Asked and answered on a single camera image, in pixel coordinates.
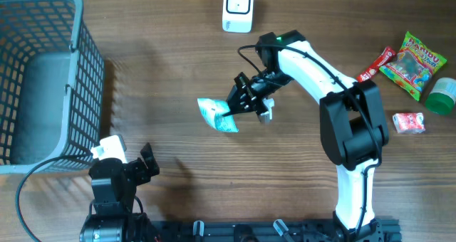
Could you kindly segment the small red packet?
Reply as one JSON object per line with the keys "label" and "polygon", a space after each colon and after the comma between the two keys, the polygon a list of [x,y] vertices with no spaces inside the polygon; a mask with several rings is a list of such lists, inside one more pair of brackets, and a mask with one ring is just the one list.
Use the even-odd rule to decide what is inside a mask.
{"label": "small red packet", "polygon": [[382,65],[391,61],[395,56],[396,52],[390,46],[387,46],[383,52],[361,74],[356,77],[356,80],[358,82],[370,80],[378,73]]}

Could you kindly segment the grey plastic shopping basket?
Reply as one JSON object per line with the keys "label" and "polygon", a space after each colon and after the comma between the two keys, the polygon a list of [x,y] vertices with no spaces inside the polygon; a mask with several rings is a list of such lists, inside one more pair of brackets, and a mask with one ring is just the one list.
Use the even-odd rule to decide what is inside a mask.
{"label": "grey plastic shopping basket", "polygon": [[89,167],[104,80],[83,0],[1,0],[1,173]]}

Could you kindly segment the green lid jar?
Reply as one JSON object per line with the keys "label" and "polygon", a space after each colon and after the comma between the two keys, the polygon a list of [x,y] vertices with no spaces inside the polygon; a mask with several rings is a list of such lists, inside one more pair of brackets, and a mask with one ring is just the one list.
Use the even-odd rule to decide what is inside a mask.
{"label": "green lid jar", "polygon": [[426,108],[439,115],[449,115],[455,107],[455,79],[440,78],[428,95]]}

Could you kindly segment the Haribo gummy worms bag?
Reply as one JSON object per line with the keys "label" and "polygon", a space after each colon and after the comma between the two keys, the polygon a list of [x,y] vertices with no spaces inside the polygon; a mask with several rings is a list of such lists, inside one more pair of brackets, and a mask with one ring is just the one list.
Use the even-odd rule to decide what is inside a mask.
{"label": "Haribo gummy worms bag", "polygon": [[396,56],[382,65],[379,71],[419,101],[431,78],[446,62],[444,56],[430,50],[407,31]]}

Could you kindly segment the teal wet wipes pack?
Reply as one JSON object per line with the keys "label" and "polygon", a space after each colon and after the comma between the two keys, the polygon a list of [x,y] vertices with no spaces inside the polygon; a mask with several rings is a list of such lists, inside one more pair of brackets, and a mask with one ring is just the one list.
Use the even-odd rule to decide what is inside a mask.
{"label": "teal wet wipes pack", "polygon": [[198,98],[197,104],[205,122],[219,132],[238,132],[234,118],[224,116],[230,111],[226,101]]}

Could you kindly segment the red white small box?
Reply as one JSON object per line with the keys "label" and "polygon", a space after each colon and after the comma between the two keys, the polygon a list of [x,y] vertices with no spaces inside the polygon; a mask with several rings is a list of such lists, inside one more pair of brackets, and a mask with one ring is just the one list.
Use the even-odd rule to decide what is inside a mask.
{"label": "red white small box", "polygon": [[425,131],[424,115],[421,112],[396,113],[393,124],[398,134],[419,134]]}

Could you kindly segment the white barcode scanner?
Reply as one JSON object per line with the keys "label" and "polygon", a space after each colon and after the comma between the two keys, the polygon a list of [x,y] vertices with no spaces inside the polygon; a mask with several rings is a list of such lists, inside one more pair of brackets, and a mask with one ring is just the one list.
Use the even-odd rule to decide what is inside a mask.
{"label": "white barcode scanner", "polygon": [[224,0],[222,28],[230,33],[249,33],[252,30],[254,0]]}

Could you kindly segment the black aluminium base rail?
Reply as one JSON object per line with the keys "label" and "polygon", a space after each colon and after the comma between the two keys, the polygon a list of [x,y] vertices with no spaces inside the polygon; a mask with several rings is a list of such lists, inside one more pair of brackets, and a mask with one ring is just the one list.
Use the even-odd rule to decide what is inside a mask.
{"label": "black aluminium base rail", "polygon": [[350,238],[331,219],[266,222],[154,221],[158,241],[349,241]]}

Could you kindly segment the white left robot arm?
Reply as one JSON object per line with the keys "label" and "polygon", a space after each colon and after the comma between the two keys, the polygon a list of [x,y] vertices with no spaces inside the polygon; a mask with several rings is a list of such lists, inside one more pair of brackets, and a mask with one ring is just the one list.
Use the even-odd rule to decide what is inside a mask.
{"label": "white left robot arm", "polygon": [[79,235],[80,242],[162,240],[136,196],[137,187],[160,173],[150,143],[141,157],[124,163],[117,158],[97,161],[90,169],[94,200]]}

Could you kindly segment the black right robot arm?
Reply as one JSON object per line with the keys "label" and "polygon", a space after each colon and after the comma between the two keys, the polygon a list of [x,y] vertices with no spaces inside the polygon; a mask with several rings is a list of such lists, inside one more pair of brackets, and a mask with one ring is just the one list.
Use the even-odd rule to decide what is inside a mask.
{"label": "black right robot arm", "polygon": [[382,164],[389,134],[380,91],[358,82],[324,60],[298,31],[267,33],[252,46],[265,67],[248,78],[240,73],[227,98],[224,117],[253,112],[272,119],[269,96],[296,81],[319,106],[321,145],[336,165],[338,202],[333,213],[336,238],[362,241],[375,233],[373,175]]}

